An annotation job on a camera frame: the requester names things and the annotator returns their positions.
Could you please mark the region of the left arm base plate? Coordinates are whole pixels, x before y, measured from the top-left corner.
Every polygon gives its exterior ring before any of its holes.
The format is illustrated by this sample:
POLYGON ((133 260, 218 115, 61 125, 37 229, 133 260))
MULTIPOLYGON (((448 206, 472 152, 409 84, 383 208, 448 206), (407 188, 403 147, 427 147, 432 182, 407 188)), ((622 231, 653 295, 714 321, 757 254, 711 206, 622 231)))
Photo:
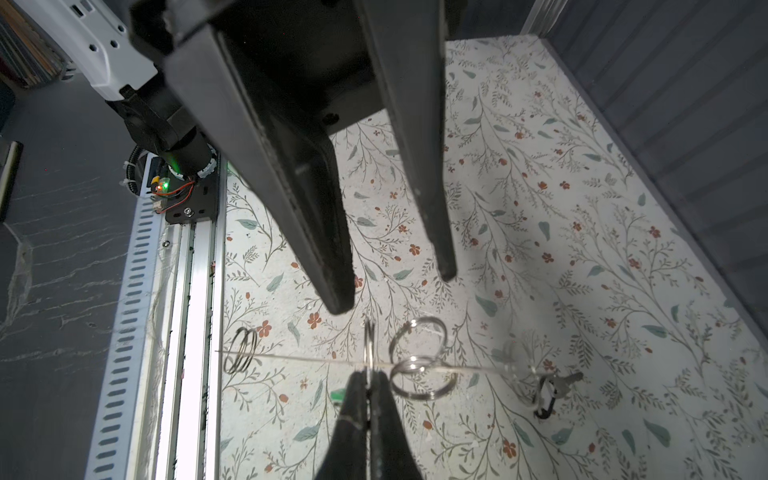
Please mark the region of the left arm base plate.
POLYGON ((146 153, 140 196, 148 198, 154 211, 169 224, 214 221, 219 213, 220 159, 213 152, 203 177, 194 179, 175 173, 160 157, 146 153))

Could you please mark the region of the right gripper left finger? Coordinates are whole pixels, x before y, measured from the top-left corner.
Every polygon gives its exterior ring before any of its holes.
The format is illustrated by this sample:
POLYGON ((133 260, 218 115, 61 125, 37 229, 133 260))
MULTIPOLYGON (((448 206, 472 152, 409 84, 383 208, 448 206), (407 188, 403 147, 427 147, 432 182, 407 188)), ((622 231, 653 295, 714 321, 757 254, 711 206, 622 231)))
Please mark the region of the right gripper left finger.
POLYGON ((325 458, 317 480, 366 478, 368 403, 366 374, 350 375, 325 458))

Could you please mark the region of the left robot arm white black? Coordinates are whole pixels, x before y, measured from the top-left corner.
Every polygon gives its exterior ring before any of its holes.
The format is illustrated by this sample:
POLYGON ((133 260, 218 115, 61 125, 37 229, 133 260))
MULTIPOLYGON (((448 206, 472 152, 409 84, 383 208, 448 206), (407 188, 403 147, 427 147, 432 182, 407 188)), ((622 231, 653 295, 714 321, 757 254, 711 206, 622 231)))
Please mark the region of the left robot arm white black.
POLYGON ((333 314, 354 303, 330 137, 385 110, 437 268, 457 272, 443 188, 440 1, 24 1, 135 143, 186 178, 220 152, 333 314))

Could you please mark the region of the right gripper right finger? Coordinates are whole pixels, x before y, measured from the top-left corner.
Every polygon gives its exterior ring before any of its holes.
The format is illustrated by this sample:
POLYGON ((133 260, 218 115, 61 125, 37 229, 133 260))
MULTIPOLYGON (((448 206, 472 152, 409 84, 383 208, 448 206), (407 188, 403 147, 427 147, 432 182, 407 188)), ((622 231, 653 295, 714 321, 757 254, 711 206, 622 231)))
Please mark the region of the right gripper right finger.
POLYGON ((422 480, 409 448, 391 384, 382 371, 370 378, 370 475, 375 480, 422 480))

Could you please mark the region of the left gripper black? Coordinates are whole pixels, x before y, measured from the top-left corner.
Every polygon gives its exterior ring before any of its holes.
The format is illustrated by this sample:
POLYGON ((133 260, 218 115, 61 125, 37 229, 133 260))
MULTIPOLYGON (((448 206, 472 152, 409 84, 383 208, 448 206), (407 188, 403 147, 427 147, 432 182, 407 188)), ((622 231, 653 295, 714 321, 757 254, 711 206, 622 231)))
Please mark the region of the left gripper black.
POLYGON ((457 274, 444 192, 445 37, 461 1, 133 1, 131 44, 276 220, 320 299, 355 286, 328 135, 385 110, 442 280, 457 274))

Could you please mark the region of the key with green tag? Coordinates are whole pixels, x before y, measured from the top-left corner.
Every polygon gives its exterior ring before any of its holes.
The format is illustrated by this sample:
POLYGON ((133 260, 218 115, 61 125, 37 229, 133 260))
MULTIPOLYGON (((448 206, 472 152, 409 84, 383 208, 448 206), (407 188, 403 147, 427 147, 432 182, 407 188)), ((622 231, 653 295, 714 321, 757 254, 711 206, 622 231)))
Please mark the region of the key with green tag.
POLYGON ((339 388, 329 393, 329 399, 334 405, 342 405, 345 399, 346 389, 339 388))

